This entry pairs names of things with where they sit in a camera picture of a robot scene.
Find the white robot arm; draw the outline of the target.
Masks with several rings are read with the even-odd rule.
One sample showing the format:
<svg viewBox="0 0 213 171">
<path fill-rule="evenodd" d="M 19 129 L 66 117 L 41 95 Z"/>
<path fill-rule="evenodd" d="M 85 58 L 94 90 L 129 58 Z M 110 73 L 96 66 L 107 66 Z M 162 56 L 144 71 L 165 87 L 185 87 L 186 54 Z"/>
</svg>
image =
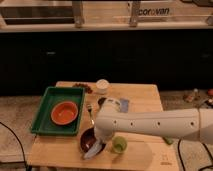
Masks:
<svg viewBox="0 0 213 171">
<path fill-rule="evenodd" d="M 184 139 L 213 144 L 213 109 L 179 109 L 122 113 L 121 103 L 107 98 L 95 119 L 95 137 L 109 141 L 116 132 Z"/>
</svg>

